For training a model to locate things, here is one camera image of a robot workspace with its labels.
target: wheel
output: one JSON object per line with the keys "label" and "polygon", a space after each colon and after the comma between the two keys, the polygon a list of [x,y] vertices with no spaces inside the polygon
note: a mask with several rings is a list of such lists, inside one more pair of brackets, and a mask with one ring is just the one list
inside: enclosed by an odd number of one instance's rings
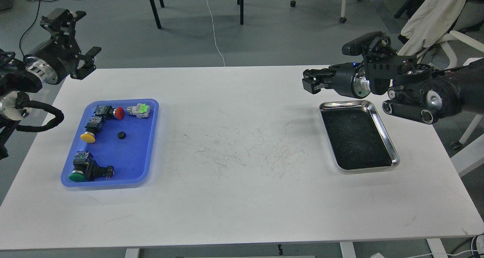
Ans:
{"label": "wheel", "polygon": [[451,144],[453,150],[458,151],[462,148],[462,144],[459,141],[456,141]]}

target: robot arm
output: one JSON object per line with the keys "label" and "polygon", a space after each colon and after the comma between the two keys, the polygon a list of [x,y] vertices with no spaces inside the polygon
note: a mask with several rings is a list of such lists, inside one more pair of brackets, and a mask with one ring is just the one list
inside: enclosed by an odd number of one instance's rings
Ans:
{"label": "robot arm", "polygon": [[[76,42],[76,22],[86,12],[70,12],[55,9],[42,17],[40,26],[50,33],[50,39],[38,45],[23,60],[15,53],[0,49],[0,160],[8,156],[5,142],[14,130],[41,132],[52,129],[62,122],[64,115],[53,106],[30,100],[27,93],[36,93],[43,83],[59,84],[68,75],[73,79],[84,79],[96,67],[94,57],[101,48],[94,46],[85,55]],[[31,108],[38,108],[55,117],[41,127],[19,125],[29,115]]]}
{"label": "robot arm", "polygon": [[484,113],[484,59],[436,71],[417,63],[415,55],[397,55],[390,44],[380,31],[365,34],[342,49],[345,55],[362,55],[362,62],[307,69],[302,85],[312,94],[325,88],[358,99],[387,93],[390,100],[382,105],[385,113],[425,124],[461,111]]}

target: table surface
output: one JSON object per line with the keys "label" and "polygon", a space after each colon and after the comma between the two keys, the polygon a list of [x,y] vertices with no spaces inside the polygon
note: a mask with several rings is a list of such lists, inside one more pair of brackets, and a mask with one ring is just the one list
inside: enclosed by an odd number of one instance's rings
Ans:
{"label": "table surface", "polygon": [[[306,68],[100,69],[68,79],[58,127],[39,133],[0,207],[0,249],[193,246],[464,237],[484,224],[434,129],[385,115],[401,158],[348,174],[330,151]],[[150,173],[125,189],[72,189],[60,175],[84,108],[160,104]]]}

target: blue tray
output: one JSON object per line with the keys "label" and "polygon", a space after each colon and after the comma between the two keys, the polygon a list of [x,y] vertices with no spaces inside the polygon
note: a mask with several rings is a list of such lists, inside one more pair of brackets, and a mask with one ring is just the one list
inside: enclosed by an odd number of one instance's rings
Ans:
{"label": "blue tray", "polygon": [[[145,103],[150,106],[150,116],[145,119],[136,118],[126,112],[128,106]],[[104,128],[96,134],[95,143],[88,144],[80,139],[86,129],[84,126],[97,105],[111,105],[113,108],[123,107],[125,115],[122,120],[106,119]],[[67,156],[60,180],[67,187],[120,186],[136,184],[142,181],[150,170],[150,160],[153,147],[156,119],[159,104],[154,99],[128,99],[95,101],[89,104],[82,115],[76,136]],[[118,132],[126,133],[125,139],[118,138]],[[92,182],[73,182],[68,177],[74,166],[74,156],[78,151],[91,152],[93,159],[102,167],[114,166],[114,175],[109,179],[97,177]]]}

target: stainless steel tray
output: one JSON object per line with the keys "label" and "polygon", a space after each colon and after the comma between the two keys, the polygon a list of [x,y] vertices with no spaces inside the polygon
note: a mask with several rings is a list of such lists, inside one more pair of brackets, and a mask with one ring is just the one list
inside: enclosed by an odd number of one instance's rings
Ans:
{"label": "stainless steel tray", "polygon": [[341,169],[393,167],[400,162],[373,103],[367,100],[325,102],[320,105],[320,112]]}

